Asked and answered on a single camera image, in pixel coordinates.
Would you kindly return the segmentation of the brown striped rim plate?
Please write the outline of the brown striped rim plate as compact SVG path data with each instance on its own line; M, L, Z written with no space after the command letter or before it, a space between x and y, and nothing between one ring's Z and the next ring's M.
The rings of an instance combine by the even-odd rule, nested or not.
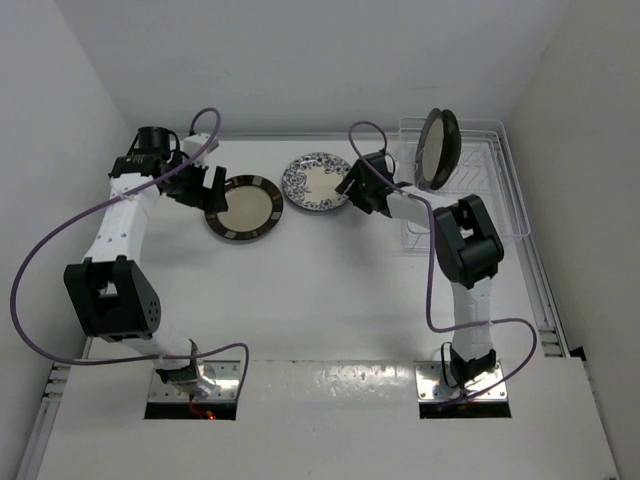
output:
M262 176L232 177L225 181L224 194L228 209L206 213L205 221L211 231L226 240L257 240L268 234L282 217L283 194Z

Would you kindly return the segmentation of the blue floral plate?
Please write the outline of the blue floral plate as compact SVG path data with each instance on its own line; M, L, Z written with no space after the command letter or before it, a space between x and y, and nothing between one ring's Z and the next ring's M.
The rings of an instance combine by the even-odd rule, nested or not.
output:
M282 175L282 189L296 206L327 212L347 202L336 187L346 178L351 165L343 158L327 152L311 152L291 161Z

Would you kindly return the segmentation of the dark rim plate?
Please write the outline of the dark rim plate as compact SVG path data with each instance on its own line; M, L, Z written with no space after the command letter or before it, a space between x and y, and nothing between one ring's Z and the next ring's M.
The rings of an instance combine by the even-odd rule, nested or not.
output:
M461 151L461 134L457 118L449 109L441 110L445 122L445 140L439 172L430 186L430 190L442 188L455 170Z
M427 116L421 130L415 154L415 185L423 190L430 188L440 166L445 140L443 112L434 108Z

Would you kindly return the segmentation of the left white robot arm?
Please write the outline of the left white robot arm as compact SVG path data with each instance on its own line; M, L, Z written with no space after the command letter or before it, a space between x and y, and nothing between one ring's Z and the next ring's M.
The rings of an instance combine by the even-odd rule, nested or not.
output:
M162 195L206 209L220 187L204 185L201 161L218 146L210 134L174 138L162 127L142 127L129 153L109 174L110 198L93 244L64 272L64 284L84 333L151 356L161 381L190 399L217 389L215 371L198 358L195 342L161 322L160 298L139 262L150 214Z

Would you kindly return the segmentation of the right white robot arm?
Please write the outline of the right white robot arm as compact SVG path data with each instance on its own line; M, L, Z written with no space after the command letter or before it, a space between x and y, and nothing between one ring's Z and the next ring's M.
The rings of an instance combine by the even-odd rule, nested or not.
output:
M463 389L492 371L496 351L490 333L491 279L504 258L504 247L483 201L469 195L458 201L393 181L390 161L377 152L359 159L335 191L367 214L378 212L407 220L429 230L428 265L449 280L454 301L449 387Z

